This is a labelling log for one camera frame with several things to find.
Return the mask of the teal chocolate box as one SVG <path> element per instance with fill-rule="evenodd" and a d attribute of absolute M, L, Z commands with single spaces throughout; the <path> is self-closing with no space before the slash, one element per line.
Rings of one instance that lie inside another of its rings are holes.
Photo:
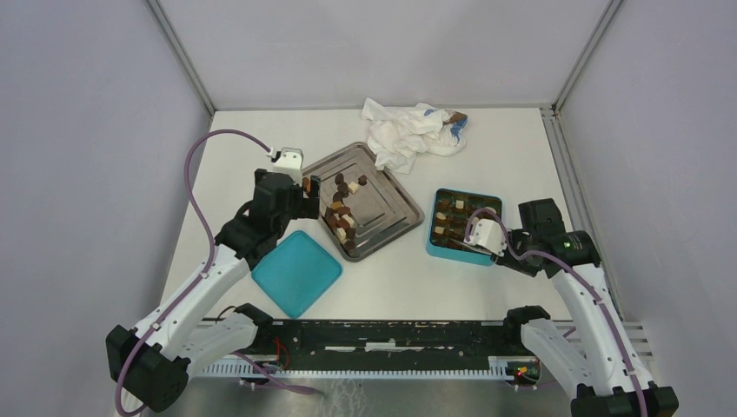
<path fill-rule="evenodd" d="M 455 207 L 456 200 L 465 202 L 464 209 Z M 461 243 L 469 217 L 476 209 L 489 207 L 502 213 L 502 200 L 494 195 L 481 195 L 453 189 L 437 189 L 432 202 L 426 251 L 433 257 L 480 266 L 491 266 L 494 255 L 474 251 Z"/>

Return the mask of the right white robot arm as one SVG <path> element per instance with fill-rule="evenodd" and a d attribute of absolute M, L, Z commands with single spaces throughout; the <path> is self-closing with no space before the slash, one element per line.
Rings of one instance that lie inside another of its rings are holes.
<path fill-rule="evenodd" d="M 578 351 L 540 306 L 513 308 L 504 318 L 503 346 L 533 353 L 566 391 L 573 416 L 672 416 L 680 402 L 660 386 L 635 351 L 618 317 L 601 257 L 587 232 L 567 232 L 551 199 L 521 204 L 522 227 L 509 230 L 493 215 L 505 241 L 498 262 L 553 283 L 574 323 Z"/>

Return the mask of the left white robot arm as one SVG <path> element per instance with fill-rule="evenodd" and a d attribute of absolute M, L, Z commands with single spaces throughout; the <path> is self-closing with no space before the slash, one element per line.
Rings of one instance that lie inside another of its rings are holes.
<path fill-rule="evenodd" d="M 215 303 L 273 251 L 293 220 L 320 215 L 321 181 L 255 172 L 255 189 L 217 235 L 209 234 L 207 257 L 166 301 L 131 328 L 117 325 L 105 338 L 114 403 L 119 416 L 172 406 L 190 377 L 242 348 L 266 352 L 272 329 L 245 314 L 215 325 L 201 336 L 197 325 Z"/>

